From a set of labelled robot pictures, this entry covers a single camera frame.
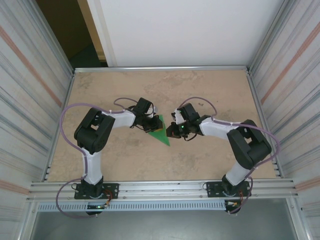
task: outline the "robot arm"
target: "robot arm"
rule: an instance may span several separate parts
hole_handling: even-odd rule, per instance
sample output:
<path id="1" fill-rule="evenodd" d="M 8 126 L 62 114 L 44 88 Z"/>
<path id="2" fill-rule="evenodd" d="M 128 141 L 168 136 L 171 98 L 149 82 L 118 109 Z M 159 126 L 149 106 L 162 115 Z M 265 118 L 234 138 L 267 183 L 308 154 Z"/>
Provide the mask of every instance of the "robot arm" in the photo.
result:
<path id="1" fill-rule="evenodd" d="M 176 109 L 171 115 L 175 122 L 166 129 L 168 137 L 184 138 L 187 141 L 188 135 L 192 133 L 229 141 L 236 163 L 222 178 L 223 191 L 227 195 L 233 195 L 254 166 L 271 153 L 271 146 L 260 131 L 224 124 L 229 122 L 222 120 L 214 122 L 209 115 L 200 117 L 190 103 Z M 242 123 L 256 126 L 252 120 Z"/>
<path id="2" fill-rule="evenodd" d="M 163 123 L 156 115 L 157 109 L 152 102 L 140 98 L 135 106 L 122 113 L 102 112 L 91 108 L 74 132 L 77 145 L 86 153 L 82 155 L 83 169 L 87 172 L 81 184 L 93 198 L 101 194 L 103 175 L 101 172 L 101 152 L 107 144 L 111 130 L 119 127 L 140 126 L 143 130 L 153 132 L 163 128 Z"/>

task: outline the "wooden table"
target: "wooden table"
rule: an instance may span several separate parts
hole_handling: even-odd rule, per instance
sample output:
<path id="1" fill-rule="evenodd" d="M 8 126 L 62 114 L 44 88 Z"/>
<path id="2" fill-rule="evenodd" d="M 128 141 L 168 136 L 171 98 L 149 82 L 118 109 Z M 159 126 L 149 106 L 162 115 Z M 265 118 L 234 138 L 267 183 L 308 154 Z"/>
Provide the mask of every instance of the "wooden table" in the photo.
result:
<path id="1" fill-rule="evenodd" d="M 218 110 L 217 119 L 234 122 L 252 119 L 260 125 L 242 70 L 77 73 L 68 104 L 91 103 L 106 110 L 119 110 L 113 105 L 114 99 L 129 97 L 138 100 L 143 97 L 158 107 L 168 126 L 172 121 L 171 112 L 191 96 L 212 101 Z M 213 109 L 201 100 L 192 100 L 191 103 L 200 115 L 213 113 Z M 122 104 L 126 107 L 132 105 L 127 100 Z M 63 128 L 74 143 L 73 134 L 88 110 L 88 107 L 74 107 L 65 115 Z M 170 138 L 170 144 L 167 146 L 137 128 L 113 129 L 102 150 L 104 180 L 220 179 L 235 163 L 229 142 L 213 136 L 198 136 L 190 142 Z M 69 181 L 82 174 L 80 152 L 60 136 L 48 180 Z M 252 176 L 274 178 L 272 163 L 261 166 Z"/>

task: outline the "corrugated metal wall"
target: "corrugated metal wall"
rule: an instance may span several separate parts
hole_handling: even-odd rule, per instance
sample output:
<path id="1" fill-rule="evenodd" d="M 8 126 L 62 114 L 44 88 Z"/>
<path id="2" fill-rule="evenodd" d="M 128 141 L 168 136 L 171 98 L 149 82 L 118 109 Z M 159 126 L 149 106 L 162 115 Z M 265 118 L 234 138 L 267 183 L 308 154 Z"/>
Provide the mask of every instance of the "corrugated metal wall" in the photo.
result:
<path id="1" fill-rule="evenodd" d="M 320 239 L 320 1 L 295 1 L 253 82 L 270 130 L 280 139 L 285 177 L 293 178 L 302 212 Z"/>
<path id="2" fill-rule="evenodd" d="M 39 182 L 72 78 L 32 0 L 0 1 L 0 239 Z"/>

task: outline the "orange stripe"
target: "orange stripe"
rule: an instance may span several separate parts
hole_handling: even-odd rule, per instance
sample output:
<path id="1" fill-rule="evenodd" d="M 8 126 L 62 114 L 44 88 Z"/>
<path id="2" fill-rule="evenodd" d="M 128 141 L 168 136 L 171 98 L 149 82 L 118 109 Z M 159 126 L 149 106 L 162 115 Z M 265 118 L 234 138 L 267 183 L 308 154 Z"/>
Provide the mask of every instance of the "orange stripe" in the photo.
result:
<path id="1" fill-rule="evenodd" d="M 62 102 L 59 98 L 54 94 L 54 92 L 50 89 L 50 87 L 45 83 L 37 70 L 32 66 L 29 60 L 25 57 L 25 55 L 19 50 L 17 45 L 12 41 L 10 36 L 6 33 L 6 31 L 0 26 L 0 36 L 3 40 L 8 44 L 8 46 L 12 49 L 12 51 L 17 55 L 17 57 L 21 60 L 21 62 L 25 65 L 25 67 L 30 71 L 30 73 L 38 80 L 38 82 L 43 86 L 46 92 L 52 97 L 52 99 L 59 105 L 62 106 Z"/>
<path id="2" fill-rule="evenodd" d="M 296 190 L 299 191 L 304 191 L 307 189 L 311 189 L 314 187 L 320 186 L 320 176 L 317 176 L 315 178 L 312 178 L 308 181 L 304 181 L 302 183 L 299 183 L 295 185 Z"/>
<path id="3" fill-rule="evenodd" d="M 293 64 L 297 61 L 297 59 L 305 52 L 305 50 L 309 47 L 309 45 L 313 42 L 313 40 L 316 38 L 316 36 L 320 33 L 320 22 L 315 26 L 315 28 L 312 30 L 312 32 L 309 34 L 309 36 L 306 38 L 306 40 L 303 42 L 299 50 L 296 52 L 294 57 L 291 59 L 291 61 L 287 64 L 287 66 L 282 70 L 280 75 L 276 78 L 274 83 L 271 85 L 270 89 L 266 92 L 264 97 L 261 99 L 261 103 L 264 104 L 266 99 L 269 97 L 271 92 L 276 88 L 276 86 L 280 83 L 280 81 L 284 78 L 284 76 L 288 73 L 288 71 L 291 69 Z"/>
<path id="4" fill-rule="evenodd" d="M 22 186 L 15 185 L 8 181 L 3 181 L 3 180 L 0 180 L 0 189 L 8 190 L 18 194 L 24 194 L 24 195 L 29 194 L 29 189 L 24 188 Z"/>

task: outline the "dark floor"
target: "dark floor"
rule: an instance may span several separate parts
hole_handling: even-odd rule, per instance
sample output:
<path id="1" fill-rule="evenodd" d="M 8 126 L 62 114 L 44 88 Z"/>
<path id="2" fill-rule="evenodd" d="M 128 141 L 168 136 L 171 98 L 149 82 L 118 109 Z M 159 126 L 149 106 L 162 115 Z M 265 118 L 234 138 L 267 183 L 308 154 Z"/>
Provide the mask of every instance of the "dark floor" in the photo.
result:
<path id="1" fill-rule="evenodd" d="M 75 68 L 101 68 L 107 67 L 99 61 L 97 52 L 93 44 L 90 44 L 75 56 L 69 59 L 71 66 Z"/>

